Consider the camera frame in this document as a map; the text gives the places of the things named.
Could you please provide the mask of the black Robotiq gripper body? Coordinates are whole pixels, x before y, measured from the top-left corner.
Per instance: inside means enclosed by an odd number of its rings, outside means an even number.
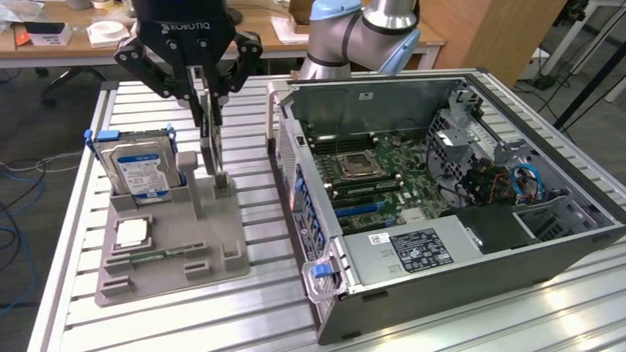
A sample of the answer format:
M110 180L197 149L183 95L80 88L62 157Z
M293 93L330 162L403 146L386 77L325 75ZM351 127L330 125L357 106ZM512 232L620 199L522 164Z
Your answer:
M135 1L134 11L138 38L169 64L202 65L203 48L219 62L237 35L225 1Z

